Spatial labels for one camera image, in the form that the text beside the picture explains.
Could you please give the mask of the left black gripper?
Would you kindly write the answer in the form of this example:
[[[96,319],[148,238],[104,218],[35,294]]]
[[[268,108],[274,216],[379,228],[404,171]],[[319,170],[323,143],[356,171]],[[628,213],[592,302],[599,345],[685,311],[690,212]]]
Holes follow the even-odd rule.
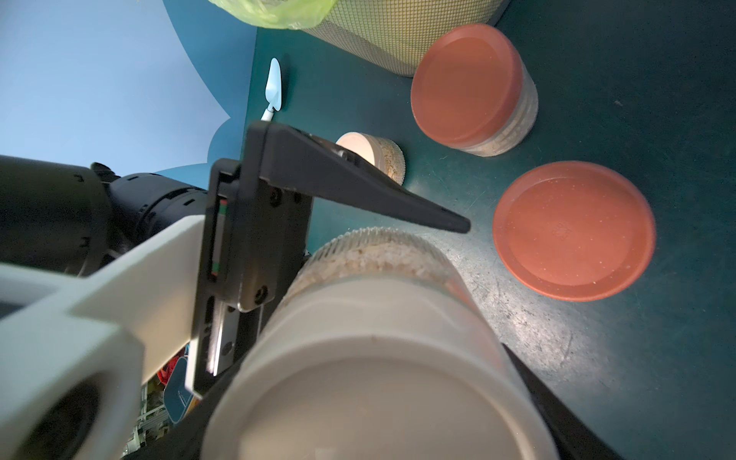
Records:
[[[203,397],[244,358],[301,270],[314,200],[467,234],[471,221],[411,193],[357,153],[292,126],[257,121],[244,157],[210,176],[186,386]]]

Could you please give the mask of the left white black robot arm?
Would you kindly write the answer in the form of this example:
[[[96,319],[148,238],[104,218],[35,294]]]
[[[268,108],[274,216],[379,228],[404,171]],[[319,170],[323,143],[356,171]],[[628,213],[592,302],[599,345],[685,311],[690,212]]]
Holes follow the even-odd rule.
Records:
[[[204,396],[252,348],[306,262],[315,199],[465,234],[471,224],[406,191],[354,151],[292,126],[255,122],[238,160],[220,159],[207,189],[159,176],[120,177],[5,156],[1,259],[74,276],[100,269],[179,220],[204,216],[194,246],[193,391]]]

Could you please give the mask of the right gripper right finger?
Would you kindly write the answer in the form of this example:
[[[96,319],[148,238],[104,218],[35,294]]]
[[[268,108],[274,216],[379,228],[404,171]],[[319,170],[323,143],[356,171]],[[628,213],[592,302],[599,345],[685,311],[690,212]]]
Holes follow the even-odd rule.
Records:
[[[623,459],[585,425],[506,344],[503,344],[503,348],[551,432],[561,459]]]

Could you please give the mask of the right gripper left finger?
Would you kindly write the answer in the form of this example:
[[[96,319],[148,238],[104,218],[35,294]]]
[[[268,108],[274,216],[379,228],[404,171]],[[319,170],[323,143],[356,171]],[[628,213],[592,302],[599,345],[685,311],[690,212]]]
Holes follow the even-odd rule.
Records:
[[[124,456],[136,460],[187,460],[199,459],[203,438],[210,418],[222,396],[232,383],[245,359],[241,358],[210,389],[205,398],[192,413],[163,438],[154,440],[149,446]]]

